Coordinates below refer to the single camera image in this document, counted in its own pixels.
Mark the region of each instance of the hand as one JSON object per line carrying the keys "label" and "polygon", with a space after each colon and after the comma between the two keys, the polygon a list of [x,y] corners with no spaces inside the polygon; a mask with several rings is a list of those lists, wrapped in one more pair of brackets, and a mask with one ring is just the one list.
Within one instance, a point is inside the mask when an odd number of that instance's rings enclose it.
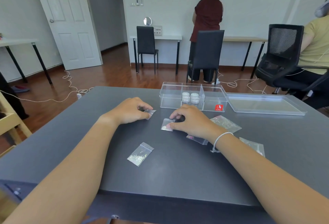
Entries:
{"label": "hand", "polygon": [[169,118],[173,119],[176,117],[180,119],[182,115],[185,117],[184,122],[169,123],[168,126],[173,130],[181,130],[192,136],[207,140],[212,140],[214,137],[217,138],[221,133],[227,131],[225,128],[212,122],[198,108],[191,105],[182,105]]}
{"label": "hand", "polygon": [[149,113],[142,112],[139,108],[144,110],[153,110],[153,107],[143,102],[140,98],[127,98],[122,101],[117,107],[108,113],[103,114],[100,120],[114,121],[117,125],[135,122],[137,120],[146,119],[150,117]]}

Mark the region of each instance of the desk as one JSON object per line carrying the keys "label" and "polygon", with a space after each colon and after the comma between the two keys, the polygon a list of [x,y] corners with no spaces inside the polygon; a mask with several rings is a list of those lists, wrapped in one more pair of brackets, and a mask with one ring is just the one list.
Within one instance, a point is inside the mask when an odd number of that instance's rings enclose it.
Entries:
{"label": "desk", "polygon": [[[134,40],[135,67],[136,67],[136,73],[138,73],[137,56],[136,56],[136,39],[137,39],[137,35],[130,36],[130,38]],[[182,40],[182,36],[181,35],[154,35],[154,39],[173,39],[173,40],[177,40],[177,56],[176,56],[176,75],[177,75],[177,72],[178,72],[178,56],[179,56],[179,42]]]}
{"label": "desk", "polygon": [[[117,215],[159,224],[197,224],[200,220],[274,224],[221,153],[211,153],[210,144],[189,140],[186,133],[160,130],[173,109],[159,107],[159,93],[158,89],[95,87],[0,159],[0,184],[5,184],[17,200],[24,199],[72,151],[101,114],[123,99],[137,96],[157,111],[150,120],[121,125],[114,133],[100,189],[88,215]],[[264,144],[266,158],[329,197],[329,119],[295,97],[288,97],[302,104],[307,114],[235,113],[228,106],[221,115],[242,127],[236,137]],[[209,118],[219,115],[204,113]],[[137,167],[127,158],[143,141],[154,150]]]}
{"label": "desk", "polygon": [[17,63],[17,61],[16,61],[16,59],[15,59],[15,56],[14,56],[14,54],[11,52],[9,46],[31,43],[32,46],[33,46],[33,48],[34,48],[34,51],[35,51],[35,53],[36,53],[36,55],[37,55],[37,57],[38,57],[38,59],[39,59],[39,62],[40,62],[40,64],[41,64],[42,68],[43,68],[43,71],[44,71],[44,73],[45,73],[45,75],[46,75],[46,77],[47,77],[47,79],[48,79],[48,81],[49,81],[49,84],[52,85],[53,83],[52,83],[52,81],[51,81],[51,79],[50,79],[50,77],[49,77],[49,74],[48,74],[48,72],[47,72],[46,67],[44,66],[44,63],[43,63],[43,60],[42,60],[42,58],[41,58],[41,56],[40,56],[40,53],[39,53],[39,51],[38,51],[38,48],[37,48],[36,45],[35,45],[35,43],[38,42],[38,41],[39,41],[39,40],[37,40],[37,39],[3,39],[3,40],[0,40],[0,47],[3,47],[3,46],[6,47],[6,49],[7,49],[8,53],[9,53],[11,59],[13,60],[15,66],[16,66],[16,68],[17,68],[17,70],[19,71],[19,74],[22,76],[23,81],[24,81],[25,83],[27,83],[27,79],[26,79],[26,77],[24,76],[24,73],[23,73],[22,69],[19,67],[19,64]]}
{"label": "desk", "polygon": [[248,47],[247,54],[246,54],[246,57],[245,57],[245,61],[243,62],[243,66],[241,68],[241,71],[243,71],[245,69],[245,64],[247,62],[247,58],[248,58],[248,54],[249,54],[249,50],[250,50],[251,44],[253,42],[262,42],[261,49],[259,50],[256,63],[254,65],[253,71],[251,73],[251,77],[250,78],[252,79],[253,76],[254,76],[254,74],[255,74],[255,71],[256,71],[256,68],[257,68],[257,65],[258,65],[258,61],[259,61],[259,58],[261,56],[261,52],[263,50],[263,47],[264,47],[265,42],[267,42],[267,39],[262,39],[262,38],[258,38],[258,37],[244,37],[244,36],[224,36],[223,41],[249,42],[249,47]]}

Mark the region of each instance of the round mirror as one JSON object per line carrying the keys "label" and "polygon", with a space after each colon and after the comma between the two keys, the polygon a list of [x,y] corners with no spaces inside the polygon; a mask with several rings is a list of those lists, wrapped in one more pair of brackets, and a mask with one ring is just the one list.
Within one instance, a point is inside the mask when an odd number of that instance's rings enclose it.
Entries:
{"label": "round mirror", "polygon": [[144,25],[149,27],[151,24],[152,24],[151,18],[150,17],[145,17]]}

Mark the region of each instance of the chair backrest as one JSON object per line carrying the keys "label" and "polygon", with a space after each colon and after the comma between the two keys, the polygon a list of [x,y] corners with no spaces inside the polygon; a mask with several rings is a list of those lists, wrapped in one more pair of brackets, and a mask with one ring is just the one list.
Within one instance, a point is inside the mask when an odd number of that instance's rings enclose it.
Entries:
{"label": "chair backrest", "polygon": [[275,80],[297,69],[304,26],[271,24],[267,53],[259,63],[256,76],[275,87]]}
{"label": "chair backrest", "polygon": [[153,27],[137,27],[137,52],[141,54],[155,54]]}
{"label": "chair backrest", "polygon": [[224,30],[199,31],[193,69],[217,69],[220,63]]}

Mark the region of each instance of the baseboard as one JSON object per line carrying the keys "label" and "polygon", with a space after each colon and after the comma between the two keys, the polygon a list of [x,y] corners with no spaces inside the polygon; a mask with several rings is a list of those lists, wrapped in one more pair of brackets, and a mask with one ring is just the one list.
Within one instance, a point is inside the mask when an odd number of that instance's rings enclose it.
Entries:
{"label": "baseboard", "polygon": [[[60,63],[58,65],[54,65],[54,66],[52,66],[50,68],[47,68],[47,71],[48,72],[52,72],[52,71],[58,70],[58,69],[64,69],[63,63]],[[31,79],[31,78],[34,78],[34,77],[39,76],[40,74],[43,74],[44,75],[44,71],[41,70],[41,71],[38,71],[38,72],[34,72],[34,73],[31,73],[31,74],[26,75],[25,77],[27,79],[28,78]],[[12,86],[12,85],[16,85],[17,83],[24,83],[24,81],[23,81],[22,77],[20,77],[20,78],[17,78],[17,79],[8,81],[8,83],[9,83],[10,86]]]}
{"label": "baseboard", "polygon": [[[143,63],[144,67],[154,67],[154,63]],[[187,64],[178,64],[179,69],[187,69]],[[159,63],[159,68],[176,68],[176,64],[167,64],[167,63]],[[219,65],[218,69],[229,69],[229,70],[241,70],[242,66],[234,66],[234,65]],[[253,66],[245,66],[245,70],[253,70]]]}
{"label": "baseboard", "polygon": [[123,42],[123,43],[118,44],[118,45],[116,45],[116,46],[106,48],[106,49],[104,49],[104,50],[101,51],[101,54],[106,53],[106,52],[108,52],[108,51],[112,51],[112,50],[114,50],[114,49],[116,49],[116,48],[118,48],[118,47],[126,46],[126,45],[128,45],[128,42]]}

